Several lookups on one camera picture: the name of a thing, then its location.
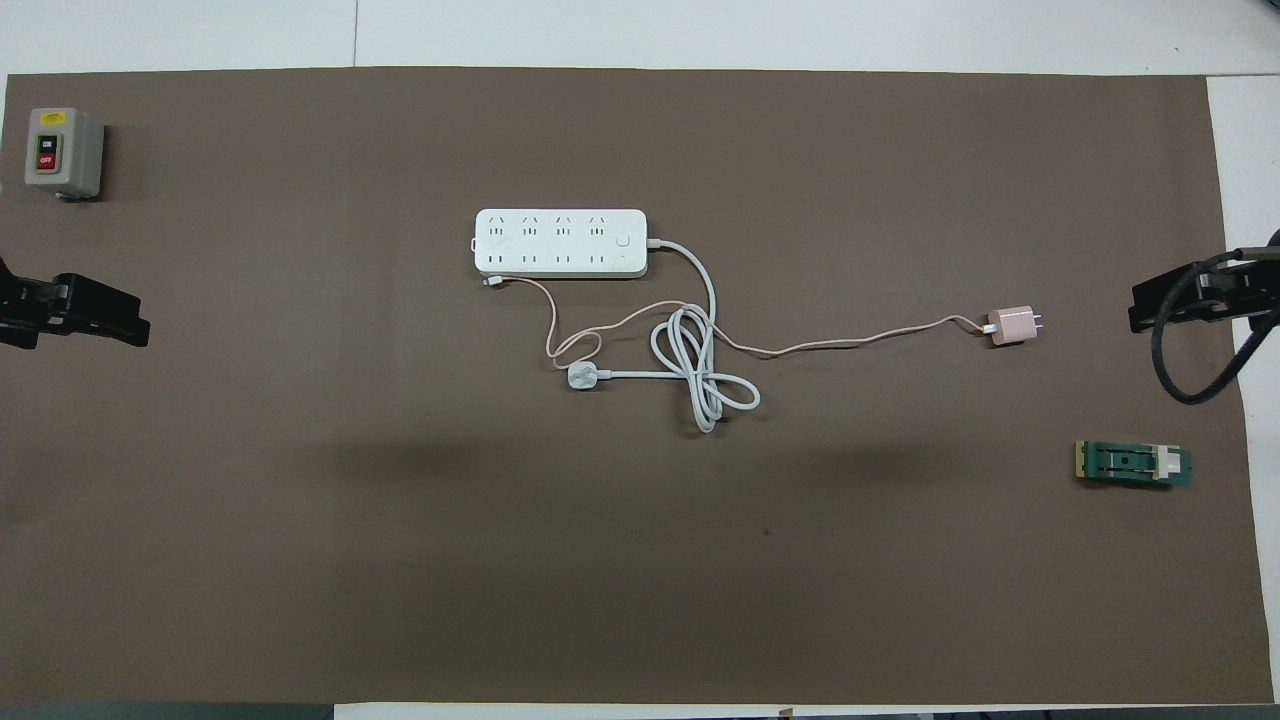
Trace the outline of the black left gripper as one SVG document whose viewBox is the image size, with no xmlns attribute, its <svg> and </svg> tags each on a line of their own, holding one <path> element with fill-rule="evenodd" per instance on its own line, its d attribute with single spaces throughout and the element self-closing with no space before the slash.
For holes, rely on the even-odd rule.
<svg viewBox="0 0 1280 720">
<path fill-rule="evenodd" d="M 55 309 L 65 316 L 56 315 Z M 87 275 L 61 273 L 52 281 L 17 275 L 1 259 L 1 342 L 35 350 L 41 334 L 90 334 L 137 348 L 150 342 L 151 323 L 141 319 L 132 293 Z"/>
</svg>

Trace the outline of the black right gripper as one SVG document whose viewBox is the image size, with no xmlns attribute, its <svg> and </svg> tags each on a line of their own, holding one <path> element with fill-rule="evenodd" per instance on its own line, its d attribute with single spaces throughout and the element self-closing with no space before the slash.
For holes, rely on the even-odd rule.
<svg viewBox="0 0 1280 720">
<path fill-rule="evenodd" d="M 1204 263 L 1196 278 L 1174 295 L 1164 322 L 1158 309 L 1178 282 L 1196 265 L 1188 263 L 1132 287 L 1130 332 L 1139 334 L 1157 325 L 1188 322 L 1224 322 L 1247 318 L 1260 327 L 1262 316 L 1277 309 L 1279 231 L 1266 245 L 1236 249 L 1229 259 Z"/>
</svg>

